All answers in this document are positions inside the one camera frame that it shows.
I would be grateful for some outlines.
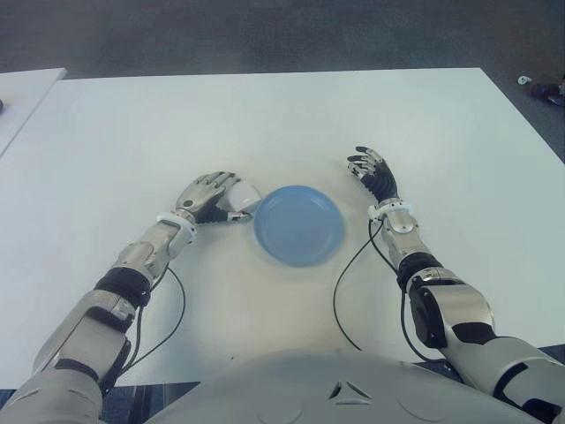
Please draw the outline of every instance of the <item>metallic surface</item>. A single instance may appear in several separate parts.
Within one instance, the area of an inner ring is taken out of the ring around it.
[[[61,325],[45,342],[34,362],[33,374],[43,371],[48,365],[54,365],[57,353],[72,336],[85,314],[93,307],[110,311],[116,318],[126,321],[133,317],[133,307],[120,296],[104,290],[92,290],[83,296],[77,306],[66,316]]]
[[[250,360],[181,397],[148,423],[536,423],[421,367],[364,352],[287,351]]]
[[[383,241],[388,247],[390,260],[395,265],[395,268],[398,268],[400,262],[409,254],[418,252],[431,253],[418,235],[418,222],[416,219],[406,210],[395,211],[392,214],[394,214],[392,220],[386,215],[383,223],[384,231],[381,231],[381,234]]]

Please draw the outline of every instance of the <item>blue plate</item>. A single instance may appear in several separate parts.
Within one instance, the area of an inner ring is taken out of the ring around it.
[[[304,267],[327,259],[343,240],[343,219],[326,194],[303,185],[272,192],[255,215],[255,237],[275,259]]]

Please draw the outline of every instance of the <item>robot forearm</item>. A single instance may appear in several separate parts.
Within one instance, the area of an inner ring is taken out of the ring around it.
[[[225,172],[198,178],[173,213],[160,214],[121,252],[41,348],[33,377],[8,400],[2,422],[99,422],[102,394],[114,386],[130,351],[125,332],[136,310],[147,305],[151,283],[193,242],[196,223],[245,217],[215,206],[236,182]]]
[[[494,334],[484,296],[432,256],[405,202],[387,199],[369,214],[382,220],[419,340],[439,349],[471,387],[551,422],[565,407],[565,367],[523,340]]]

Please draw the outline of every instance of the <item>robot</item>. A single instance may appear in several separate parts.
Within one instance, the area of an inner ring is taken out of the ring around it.
[[[381,224],[418,339],[438,349],[464,384],[366,352],[278,352],[203,382],[149,422],[565,424],[565,367],[519,338],[494,333],[483,295],[420,239],[387,163],[370,148],[357,151],[348,169],[377,200],[369,216]],[[149,302],[152,284],[195,241],[197,225],[249,217],[216,206],[238,180],[228,172],[197,178],[171,213],[122,251],[41,348],[0,423],[101,423],[103,395],[131,350],[125,332]]]

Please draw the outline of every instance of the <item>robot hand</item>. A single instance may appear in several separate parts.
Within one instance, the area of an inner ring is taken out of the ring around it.
[[[228,212],[216,205],[227,191],[241,179],[233,172],[214,172],[203,175],[186,187],[177,199],[175,212],[188,213],[193,223],[219,223],[249,218],[245,212]]]
[[[347,158],[350,161],[348,170],[361,180],[378,202],[398,197],[395,177],[385,160],[370,148],[356,147],[365,155],[354,155]]]

